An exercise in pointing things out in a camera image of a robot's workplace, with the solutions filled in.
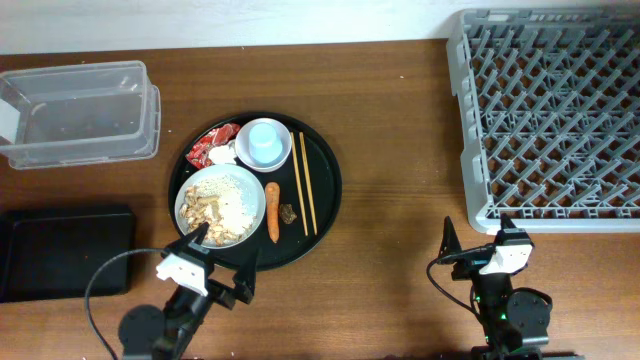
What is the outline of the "orange carrot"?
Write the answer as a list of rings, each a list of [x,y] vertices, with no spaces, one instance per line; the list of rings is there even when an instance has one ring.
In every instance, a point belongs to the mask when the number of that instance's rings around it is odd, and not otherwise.
[[[279,240],[279,198],[280,187],[276,182],[269,182],[265,186],[267,229],[273,243]]]

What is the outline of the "rice and food scraps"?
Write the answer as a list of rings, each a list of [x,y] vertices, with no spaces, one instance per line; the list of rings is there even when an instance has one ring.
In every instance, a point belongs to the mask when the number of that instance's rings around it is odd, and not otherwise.
[[[178,217],[188,231],[209,225],[203,246],[229,247],[245,240],[257,224],[257,216],[242,197],[240,182],[230,175],[200,180],[178,197]]]

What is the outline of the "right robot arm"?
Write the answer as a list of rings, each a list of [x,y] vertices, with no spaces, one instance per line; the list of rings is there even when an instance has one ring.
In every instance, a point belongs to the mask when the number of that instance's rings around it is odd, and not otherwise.
[[[511,278],[528,266],[535,248],[529,234],[516,227],[509,216],[500,217],[494,241],[464,249],[450,217],[444,219],[443,238],[438,256],[429,262],[426,275],[446,298],[470,312],[483,328],[486,344],[471,349],[479,360],[570,360],[574,353],[545,354],[549,343],[548,326],[552,298],[536,289],[515,288]],[[454,281],[469,280],[469,302],[464,303],[446,291],[431,274],[436,265],[451,265]]]

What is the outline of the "brown food chunk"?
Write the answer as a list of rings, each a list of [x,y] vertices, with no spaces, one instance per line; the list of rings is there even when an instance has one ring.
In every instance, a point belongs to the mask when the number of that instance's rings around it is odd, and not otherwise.
[[[280,204],[278,209],[279,217],[284,224],[290,225],[297,219],[291,204]]]

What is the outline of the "grey plate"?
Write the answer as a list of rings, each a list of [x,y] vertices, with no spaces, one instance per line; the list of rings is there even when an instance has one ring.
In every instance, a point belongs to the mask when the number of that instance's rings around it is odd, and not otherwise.
[[[178,217],[178,208],[179,208],[178,197],[185,193],[185,189],[187,186],[193,185],[197,181],[213,178],[219,175],[230,175],[240,182],[240,187],[243,190],[242,199],[249,206],[249,209],[257,216],[257,224],[253,227],[253,229],[249,233],[249,236],[245,240],[235,245],[232,245],[229,247],[222,247],[222,248],[207,247],[207,248],[212,248],[216,250],[231,248],[248,240],[248,238],[259,228],[266,212],[266,200],[265,200],[264,189],[260,181],[257,179],[257,177],[253,173],[237,165],[230,165],[230,164],[213,165],[213,166],[196,171],[193,175],[188,177],[186,181],[178,189],[177,195],[174,200],[174,205],[173,205],[173,210],[174,210],[173,218],[176,222],[177,229],[181,234],[186,235],[191,231],[187,230],[186,222],[184,220],[181,220]]]

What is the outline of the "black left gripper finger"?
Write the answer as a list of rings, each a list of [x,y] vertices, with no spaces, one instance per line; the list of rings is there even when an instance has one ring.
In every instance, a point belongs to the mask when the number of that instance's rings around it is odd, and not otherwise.
[[[202,243],[209,230],[209,224],[207,222],[199,225],[195,230],[189,232],[186,235],[182,235],[176,241],[170,243],[164,248],[164,255],[169,254],[179,255],[182,253],[200,253],[207,255],[209,249],[202,246]]]
[[[245,304],[250,304],[255,295],[259,257],[260,250],[257,249],[246,259],[233,277],[234,297]]]

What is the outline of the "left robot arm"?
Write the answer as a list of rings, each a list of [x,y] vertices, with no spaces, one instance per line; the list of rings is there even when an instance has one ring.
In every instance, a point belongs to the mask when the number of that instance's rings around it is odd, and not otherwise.
[[[125,359],[179,359],[214,305],[231,310],[236,302],[251,303],[255,294],[256,250],[227,286],[210,277],[219,263],[215,252],[203,246],[208,224],[181,236],[161,250],[157,277],[177,284],[162,309],[140,305],[121,320],[118,337]]]

